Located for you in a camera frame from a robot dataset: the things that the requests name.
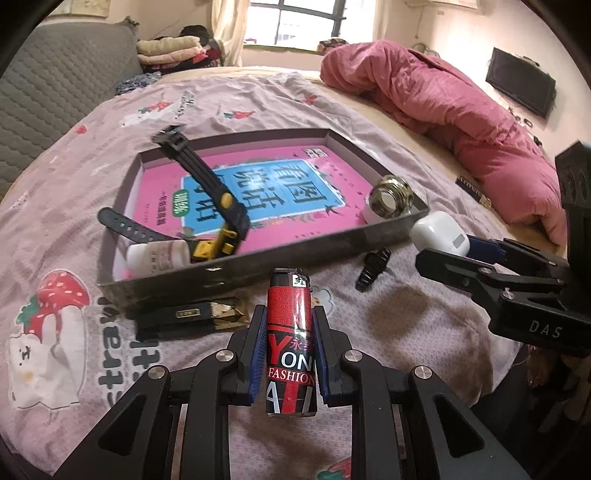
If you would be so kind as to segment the red and black lighter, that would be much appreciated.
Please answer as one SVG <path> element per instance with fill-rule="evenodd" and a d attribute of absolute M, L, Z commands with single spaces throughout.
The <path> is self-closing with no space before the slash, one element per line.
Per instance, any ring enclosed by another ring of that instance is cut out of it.
<path fill-rule="evenodd" d="M 266 303 L 266 413 L 314 416 L 317 407 L 311 289 L 300 269 L 270 274 Z"/>

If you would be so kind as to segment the white earbuds case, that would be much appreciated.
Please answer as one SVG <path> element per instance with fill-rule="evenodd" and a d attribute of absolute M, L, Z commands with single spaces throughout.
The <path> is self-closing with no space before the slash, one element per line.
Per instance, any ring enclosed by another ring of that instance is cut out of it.
<path fill-rule="evenodd" d="M 467 256 L 470 250 L 468 235 L 451 215 L 443 211 L 430 213 L 418 220 L 409 236 L 419 251 L 433 249 Z"/>

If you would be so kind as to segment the black and gold box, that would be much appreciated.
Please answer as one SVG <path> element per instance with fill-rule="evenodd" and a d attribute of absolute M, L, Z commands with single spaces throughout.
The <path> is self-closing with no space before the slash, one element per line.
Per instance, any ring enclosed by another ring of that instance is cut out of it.
<path fill-rule="evenodd" d="M 199 300 L 144 310 L 135 317 L 136 339 L 178 340 L 249 326 L 247 309 L 238 297 Z"/>

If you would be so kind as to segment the black hair claw clip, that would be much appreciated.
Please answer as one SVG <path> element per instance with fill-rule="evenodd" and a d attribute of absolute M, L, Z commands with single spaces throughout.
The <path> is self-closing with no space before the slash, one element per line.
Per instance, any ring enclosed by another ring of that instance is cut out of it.
<path fill-rule="evenodd" d="M 388 248 L 369 252 L 363 259 L 363 270 L 356 280 L 356 290 L 366 292 L 377 278 L 385 272 L 392 252 Z"/>

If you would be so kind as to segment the black and yellow wristwatch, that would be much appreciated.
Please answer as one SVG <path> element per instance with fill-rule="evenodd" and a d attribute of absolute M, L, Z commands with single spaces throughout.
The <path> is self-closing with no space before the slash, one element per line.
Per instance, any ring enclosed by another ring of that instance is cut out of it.
<path fill-rule="evenodd" d="M 180 125 L 152 137 L 155 157 L 140 157 L 127 214 L 104 207 L 97 219 L 141 247 L 170 247 L 191 263 L 229 257 L 249 234 L 247 209 L 191 147 Z"/>

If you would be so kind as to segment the white pill bottle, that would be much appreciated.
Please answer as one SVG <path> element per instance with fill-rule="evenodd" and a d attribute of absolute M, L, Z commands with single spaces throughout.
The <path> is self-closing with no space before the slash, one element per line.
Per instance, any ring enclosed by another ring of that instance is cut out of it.
<path fill-rule="evenodd" d="M 130 245 L 126 266 L 131 278 L 177 270 L 190 264 L 189 248 L 183 240 L 154 241 Z"/>

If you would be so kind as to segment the black and gold bar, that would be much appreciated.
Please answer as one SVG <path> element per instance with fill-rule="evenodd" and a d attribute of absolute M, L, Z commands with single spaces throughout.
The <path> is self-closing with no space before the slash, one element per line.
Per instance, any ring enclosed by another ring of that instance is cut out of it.
<path fill-rule="evenodd" d="M 459 186 L 464 192 L 470 195 L 477 203 L 483 207 L 491 210 L 492 202 L 484 195 L 472 182 L 470 182 L 464 176 L 458 176 L 456 179 L 456 185 Z"/>

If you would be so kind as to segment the red rumpled quilt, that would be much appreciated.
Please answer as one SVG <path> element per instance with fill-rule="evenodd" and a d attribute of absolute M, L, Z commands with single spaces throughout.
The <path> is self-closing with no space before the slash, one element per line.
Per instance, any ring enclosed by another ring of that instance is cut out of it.
<path fill-rule="evenodd" d="M 524 127 L 463 72 L 433 56 L 379 40 L 325 54 L 329 87 L 365 96 L 410 130 L 450 150 L 509 224 L 542 223 L 567 243 L 554 165 Z"/>

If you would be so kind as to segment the dark cardboard box tray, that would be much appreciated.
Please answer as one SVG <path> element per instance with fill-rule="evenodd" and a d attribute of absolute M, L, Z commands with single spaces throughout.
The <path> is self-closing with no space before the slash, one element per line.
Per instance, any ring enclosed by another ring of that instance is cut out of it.
<path fill-rule="evenodd" d="M 329 129 L 262 130 L 193 139 L 190 147 L 245 205 L 250 227 L 228 258 L 135 277 L 127 267 L 129 236 L 158 232 L 209 240 L 221 227 L 211 198 L 159 149 L 135 156 L 108 216 L 97 283 L 126 311 L 211 298 L 263 279 L 276 267 L 310 268 L 404 240 L 428 213 L 415 197 L 392 219 L 363 219 L 370 191 L 391 174 L 375 154 Z"/>

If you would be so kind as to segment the pink and blue book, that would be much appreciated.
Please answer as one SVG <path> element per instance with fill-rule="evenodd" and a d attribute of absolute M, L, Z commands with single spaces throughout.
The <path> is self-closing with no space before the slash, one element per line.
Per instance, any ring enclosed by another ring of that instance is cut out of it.
<path fill-rule="evenodd" d="M 365 223 L 372 181 L 324 145 L 207 154 L 249 215 L 242 254 L 329 235 Z"/>

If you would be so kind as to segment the dark framed window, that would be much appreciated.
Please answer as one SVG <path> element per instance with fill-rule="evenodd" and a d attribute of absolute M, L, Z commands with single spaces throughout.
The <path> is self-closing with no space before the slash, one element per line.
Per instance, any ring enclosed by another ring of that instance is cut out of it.
<path fill-rule="evenodd" d="M 315 51 L 339 36 L 345 0 L 263 0 L 250 2 L 245 45 Z"/>

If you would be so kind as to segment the stack of folded clothes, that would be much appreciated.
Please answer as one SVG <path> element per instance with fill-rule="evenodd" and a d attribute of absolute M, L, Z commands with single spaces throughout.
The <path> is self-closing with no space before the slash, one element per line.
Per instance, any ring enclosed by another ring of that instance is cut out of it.
<path fill-rule="evenodd" d="M 222 49 L 202 25 L 188 25 L 177 36 L 139 40 L 137 58 L 144 73 L 171 73 L 223 66 Z"/>

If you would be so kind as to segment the cream curtain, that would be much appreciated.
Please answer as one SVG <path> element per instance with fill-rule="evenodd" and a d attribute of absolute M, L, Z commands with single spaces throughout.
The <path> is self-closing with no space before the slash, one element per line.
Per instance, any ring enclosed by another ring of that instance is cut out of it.
<path fill-rule="evenodd" d="M 211 28 L 225 66 L 242 66 L 249 0 L 212 0 Z"/>

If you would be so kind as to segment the grey quilted headboard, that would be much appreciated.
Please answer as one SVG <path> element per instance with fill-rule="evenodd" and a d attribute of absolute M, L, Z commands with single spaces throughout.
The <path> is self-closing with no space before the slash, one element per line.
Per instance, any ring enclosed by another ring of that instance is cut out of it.
<path fill-rule="evenodd" d="M 141 73 L 139 24 L 50 23 L 37 27 L 1 76 L 1 194 L 100 103 Z"/>

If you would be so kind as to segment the black wall television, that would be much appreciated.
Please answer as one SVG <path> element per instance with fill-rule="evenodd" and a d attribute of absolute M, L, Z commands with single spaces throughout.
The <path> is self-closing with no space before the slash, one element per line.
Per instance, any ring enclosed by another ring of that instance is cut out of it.
<path fill-rule="evenodd" d="M 546 119 L 556 97 L 556 80 L 536 64 L 494 48 L 486 82 L 531 113 Z"/>

